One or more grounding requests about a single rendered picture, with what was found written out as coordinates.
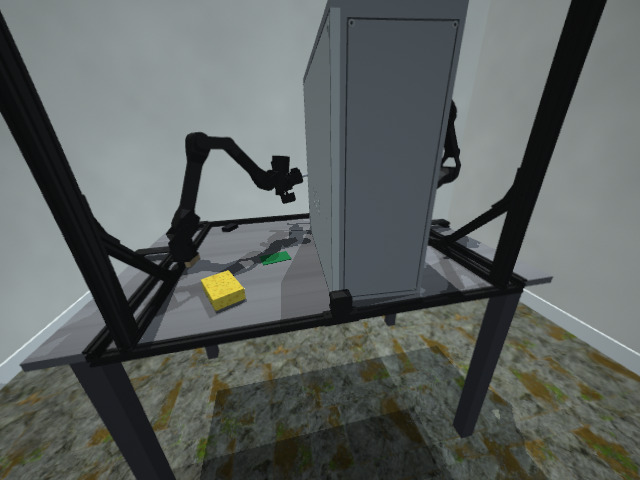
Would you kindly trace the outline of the green flat rectangular plate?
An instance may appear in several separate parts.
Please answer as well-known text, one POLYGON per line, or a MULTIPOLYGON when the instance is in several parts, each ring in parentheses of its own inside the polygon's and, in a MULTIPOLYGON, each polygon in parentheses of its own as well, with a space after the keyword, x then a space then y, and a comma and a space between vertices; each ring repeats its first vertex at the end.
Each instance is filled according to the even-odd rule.
POLYGON ((260 259, 263 265, 268 265, 272 263, 290 260, 292 258, 289 256, 289 254, 286 251, 284 251, 284 252, 260 256, 260 259))

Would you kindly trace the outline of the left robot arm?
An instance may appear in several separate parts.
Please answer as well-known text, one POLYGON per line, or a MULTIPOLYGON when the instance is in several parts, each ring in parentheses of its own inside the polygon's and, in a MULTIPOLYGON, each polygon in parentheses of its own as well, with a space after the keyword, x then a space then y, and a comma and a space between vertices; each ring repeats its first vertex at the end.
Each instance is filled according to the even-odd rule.
POLYGON ((211 137, 202 132, 188 134, 185 139, 187 165, 180 205, 166 233, 170 240, 168 242, 172 255, 170 262, 190 262, 197 253, 199 254, 192 240, 196 229, 199 230, 200 221, 200 217, 195 214, 195 205, 202 167, 211 149, 227 149, 224 151, 251 176, 258 188, 271 191, 275 187, 275 195, 284 196, 289 182, 290 187, 303 183, 302 173, 297 167, 289 171, 289 156, 273 155, 272 170, 264 171, 230 137, 211 137), (288 174, 289 180, 285 174, 288 174))

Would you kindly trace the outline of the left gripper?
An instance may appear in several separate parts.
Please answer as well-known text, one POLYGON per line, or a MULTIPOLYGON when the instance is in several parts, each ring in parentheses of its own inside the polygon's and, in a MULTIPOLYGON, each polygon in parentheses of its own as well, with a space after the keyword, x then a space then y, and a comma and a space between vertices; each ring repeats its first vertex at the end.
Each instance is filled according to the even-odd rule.
MULTIPOLYGON (((288 175, 285 174, 285 177, 287 177, 288 179, 288 175)), ((294 192, 288 194, 288 191, 291 189, 293 189, 293 187, 290 187, 290 182, 289 182, 288 187, 285 189, 286 194, 284 196, 280 196, 283 204, 294 202, 296 200, 294 192)))

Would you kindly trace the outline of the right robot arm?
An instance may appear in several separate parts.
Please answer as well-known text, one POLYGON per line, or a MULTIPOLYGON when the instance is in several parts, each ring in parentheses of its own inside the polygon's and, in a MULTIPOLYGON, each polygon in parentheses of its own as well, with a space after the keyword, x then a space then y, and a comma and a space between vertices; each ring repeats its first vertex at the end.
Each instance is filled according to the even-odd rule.
POLYGON ((452 181, 454 181, 455 178, 458 177, 460 172, 460 168, 461 168, 461 163, 459 159, 460 149, 458 148, 456 132, 454 127, 454 121, 456 117, 457 117, 457 108, 456 108, 455 102, 453 102, 452 100, 449 119, 448 119, 448 125, 447 125, 447 131, 446 131, 445 144, 444 144, 445 152, 444 152, 444 156, 442 158, 442 163, 441 163, 438 188, 443 184, 451 183, 452 181), (444 162, 448 158, 454 158, 456 167, 443 166, 444 162))

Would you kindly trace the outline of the yellow sponge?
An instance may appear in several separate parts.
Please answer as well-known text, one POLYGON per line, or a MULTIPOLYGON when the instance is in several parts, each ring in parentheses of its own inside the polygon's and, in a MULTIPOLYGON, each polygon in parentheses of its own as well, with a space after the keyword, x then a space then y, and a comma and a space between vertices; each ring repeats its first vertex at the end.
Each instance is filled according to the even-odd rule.
POLYGON ((201 283, 215 311, 246 299, 244 288, 229 270, 201 279, 201 283))

